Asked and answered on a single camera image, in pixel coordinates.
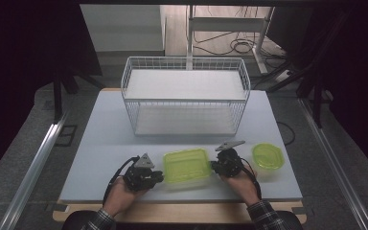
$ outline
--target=lime green bowl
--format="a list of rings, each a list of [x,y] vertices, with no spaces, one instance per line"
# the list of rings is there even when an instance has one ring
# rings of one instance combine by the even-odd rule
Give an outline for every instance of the lime green bowl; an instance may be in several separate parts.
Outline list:
[[[285,164],[282,150],[269,143],[256,145],[252,150],[253,161],[266,170],[277,170]]]
[[[166,153],[163,157],[164,180],[184,182],[211,175],[211,165],[205,149],[185,149]]]

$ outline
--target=plaid shirt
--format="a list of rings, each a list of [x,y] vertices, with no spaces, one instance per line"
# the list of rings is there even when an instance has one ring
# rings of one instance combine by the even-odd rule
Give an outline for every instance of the plaid shirt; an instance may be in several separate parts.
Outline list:
[[[247,212],[258,230],[289,229],[266,200],[250,205],[247,207]],[[113,221],[112,216],[104,211],[104,209],[101,209],[94,218],[82,227],[82,230],[107,230],[111,227]]]

